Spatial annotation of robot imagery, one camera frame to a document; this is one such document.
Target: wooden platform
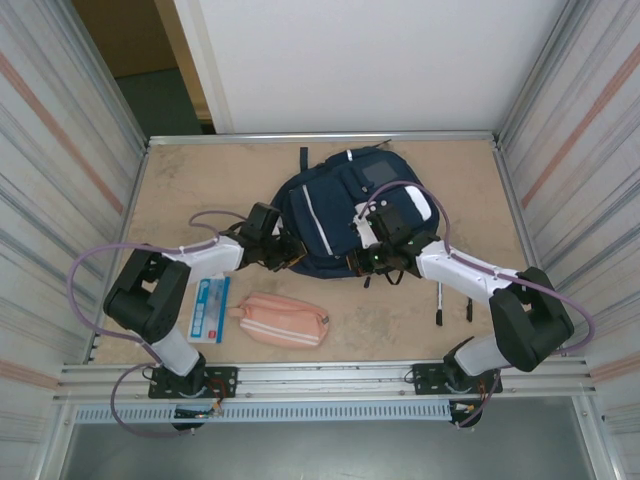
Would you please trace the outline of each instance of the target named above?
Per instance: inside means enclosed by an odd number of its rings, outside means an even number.
[[[362,143],[155,146],[151,150],[135,208],[129,241],[175,247],[205,240],[205,230],[187,219],[205,209],[247,214],[256,201],[270,202],[278,187],[297,173],[299,147],[309,147],[313,165]],[[525,266],[502,184],[486,141],[392,142],[422,182],[447,208],[452,244],[488,262]],[[232,218],[206,219],[223,229]],[[374,277],[317,280],[290,271],[271,273],[253,265],[232,274],[229,306],[251,292],[305,300],[330,312],[330,330],[315,350],[284,350],[259,344],[228,319],[219,345],[196,344],[209,362],[296,362],[435,359],[460,341],[491,331],[488,311],[477,305],[473,323],[465,319],[466,297],[445,287],[444,326],[435,324],[436,283],[405,276],[390,286]],[[179,318],[186,332],[194,287]],[[117,329],[111,320],[107,328]],[[147,355],[129,342],[103,337],[98,363],[137,363]]]

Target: doorway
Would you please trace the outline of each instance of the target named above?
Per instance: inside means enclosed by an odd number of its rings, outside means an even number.
[[[146,137],[215,133],[172,0],[72,0]]]

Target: white panel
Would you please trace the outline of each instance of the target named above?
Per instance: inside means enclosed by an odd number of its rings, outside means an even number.
[[[221,133],[499,126],[564,0],[176,0]]]

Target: pink pouch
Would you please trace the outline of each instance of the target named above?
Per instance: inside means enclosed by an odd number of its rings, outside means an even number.
[[[309,303],[269,293],[252,293],[227,314],[254,340],[287,348],[314,348],[329,330],[329,314]]]

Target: corrugated metal wall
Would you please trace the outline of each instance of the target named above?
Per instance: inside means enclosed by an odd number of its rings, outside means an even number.
[[[72,259],[118,235],[144,155],[64,2],[0,3],[0,478],[34,464],[63,362],[89,332],[72,318]],[[95,312],[110,258],[76,290]]]
[[[504,137],[542,267],[595,315],[597,336],[585,353],[633,478],[640,478],[639,41],[638,0],[591,2],[524,119]]]

